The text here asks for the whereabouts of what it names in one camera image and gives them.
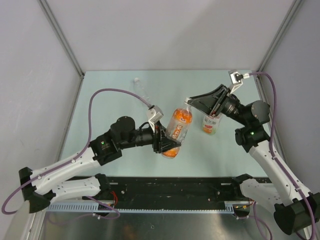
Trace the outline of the clear unlabelled plastic bottle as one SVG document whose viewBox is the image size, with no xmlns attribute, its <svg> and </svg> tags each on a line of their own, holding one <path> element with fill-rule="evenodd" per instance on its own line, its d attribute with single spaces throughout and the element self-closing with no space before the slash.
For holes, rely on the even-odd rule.
<svg viewBox="0 0 320 240">
<path fill-rule="evenodd" d="M 133 88 L 135 93 L 143 100 L 143 102 L 146 103 L 148 107 L 150 107 L 152 105 L 150 97 L 147 93 L 146 88 L 138 77 L 134 78 L 133 80 Z"/>
</svg>

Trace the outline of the aluminium frame post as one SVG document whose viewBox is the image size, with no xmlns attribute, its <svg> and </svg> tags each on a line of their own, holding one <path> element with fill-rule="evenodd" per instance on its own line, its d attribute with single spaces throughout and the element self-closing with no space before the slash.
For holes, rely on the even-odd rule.
<svg viewBox="0 0 320 240">
<path fill-rule="evenodd" d="M 294 19 L 296 18 L 303 4 L 304 4 L 303 0 L 294 0 L 292 2 L 274 38 L 271 41 L 270 46 L 268 47 L 264 57 L 262 58 L 261 63 L 258 65 L 256 69 L 257 72 L 262 72 L 265 69 L 265 67 L 268 65 L 269 61 L 271 60 L 272 56 L 276 52 L 277 48 L 279 47 L 282 39 L 284 38 L 286 32 L 289 30 L 290 26 L 292 25 Z"/>
<path fill-rule="evenodd" d="M 64 50 L 66 56 L 70 60 L 73 68 L 77 72 L 80 77 L 85 75 L 84 71 L 82 70 L 57 18 L 55 17 L 54 12 L 52 11 L 49 3 L 47 0 L 37 0 L 38 5 L 40 6 L 41 10 L 43 11 L 49 25 L 51 26 L 57 40 L 59 41 L 62 49 Z"/>
</svg>

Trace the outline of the white orange-bottle cap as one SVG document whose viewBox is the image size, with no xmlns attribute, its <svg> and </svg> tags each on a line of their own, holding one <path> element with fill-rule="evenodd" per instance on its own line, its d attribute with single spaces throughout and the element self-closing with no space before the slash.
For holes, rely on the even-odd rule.
<svg viewBox="0 0 320 240">
<path fill-rule="evenodd" d="M 190 98 L 186 97 L 184 100 L 185 104 L 190 105 L 190 103 L 189 103 L 190 100 L 191 100 Z"/>
</svg>

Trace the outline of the right aluminium frame post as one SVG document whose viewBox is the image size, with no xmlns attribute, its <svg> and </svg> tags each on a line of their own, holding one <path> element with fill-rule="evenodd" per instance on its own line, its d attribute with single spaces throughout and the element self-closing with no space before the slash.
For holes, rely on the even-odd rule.
<svg viewBox="0 0 320 240">
<path fill-rule="evenodd" d="M 262 58 L 261 63 L 258 65 L 256 69 L 257 72 L 262 72 L 265 69 L 265 67 L 268 65 L 269 61 L 271 60 L 272 56 L 276 52 L 277 48 L 279 47 L 282 39 L 284 38 L 286 32 L 289 30 L 290 26 L 292 25 L 294 19 L 296 18 L 303 4 L 304 4 L 303 0 L 294 0 L 292 2 L 274 38 L 271 41 L 270 46 L 268 47 L 264 57 Z"/>
</svg>

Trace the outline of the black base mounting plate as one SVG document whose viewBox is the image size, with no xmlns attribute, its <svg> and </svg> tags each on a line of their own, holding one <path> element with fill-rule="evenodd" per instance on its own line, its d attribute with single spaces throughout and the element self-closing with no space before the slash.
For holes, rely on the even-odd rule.
<svg viewBox="0 0 320 240">
<path fill-rule="evenodd" d="M 108 177 L 108 181 L 108 189 L 94 199 L 140 206 L 231 202 L 238 209 L 248 208 L 253 202 L 241 194 L 231 177 Z"/>
</svg>

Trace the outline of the orange label tea bottle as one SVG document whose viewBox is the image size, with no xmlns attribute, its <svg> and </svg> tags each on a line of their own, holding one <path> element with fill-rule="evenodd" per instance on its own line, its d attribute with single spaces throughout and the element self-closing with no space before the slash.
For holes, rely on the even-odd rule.
<svg viewBox="0 0 320 240">
<path fill-rule="evenodd" d="M 173 112 L 165 133 L 173 139 L 179 141 L 182 146 L 192 121 L 193 114 L 191 106 L 185 104 L 184 102 L 182 107 L 178 107 Z M 162 156 L 169 159 L 175 158 L 178 155 L 181 146 L 162 153 Z"/>
</svg>

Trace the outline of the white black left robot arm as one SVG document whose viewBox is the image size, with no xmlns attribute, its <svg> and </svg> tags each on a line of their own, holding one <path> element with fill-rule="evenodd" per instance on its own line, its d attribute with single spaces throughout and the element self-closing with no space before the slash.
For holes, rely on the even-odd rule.
<svg viewBox="0 0 320 240">
<path fill-rule="evenodd" d="M 161 154 L 179 147 L 181 143 L 167 135 L 160 122 L 136 128 L 133 118 L 122 116 L 81 152 L 41 169 L 20 169 L 21 192 L 23 199 L 29 202 L 29 213 L 42 211 L 56 201 L 80 196 L 107 199 L 111 188 L 105 175 L 99 173 L 82 180 L 72 178 L 122 157 L 124 149 L 146 145 L 151 145 L 155 153 Z"/>
</svg>

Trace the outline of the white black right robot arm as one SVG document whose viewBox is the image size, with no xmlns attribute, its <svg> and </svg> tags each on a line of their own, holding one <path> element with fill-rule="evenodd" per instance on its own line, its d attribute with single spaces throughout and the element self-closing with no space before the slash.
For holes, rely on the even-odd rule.
<svg viewBox="0 0 320 240">
<path fill-rule="evenodd" d="M 242 201 L 251 198 L 273 214 L 278 227 L 287 235 L 312 226 L 320 220 L 320 194 L 312 193 L 291 171 L 274 149 L 263 125 L 269 122 L 270 106 L 257 100 L 247 105 L 225 85 L 185 102 L 208 117 L 223 114 L 243 125 L 235 130 L 235 140 L 262 167 L 275 190 L 260 185 L 249 175 L 241 175 L 230 188 L 231 196 Z"/>
</svg>

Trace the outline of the left aluminium frame post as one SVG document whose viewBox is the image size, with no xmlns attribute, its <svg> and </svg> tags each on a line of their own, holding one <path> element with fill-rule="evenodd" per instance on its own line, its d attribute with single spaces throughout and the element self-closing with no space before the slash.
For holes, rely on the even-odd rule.
<svg viewBox="0 0 320 240">
<path fill-rule="evenodd" d="M 38 5 L 40 6 L 41 10 L 43 11 L 49 25 L 51 26 L 57 40 L 59 41 L 62 49 L 64 50 L 66 56 L 70 60 L 73 68 L 77 72 L 80 77 L 85 75 L 84 71 L 82 70 L 57 18 L 55 17 L 54 12 L 52 11 L 49 3 L 47 0 L 37 0 Z"/>
</svg>

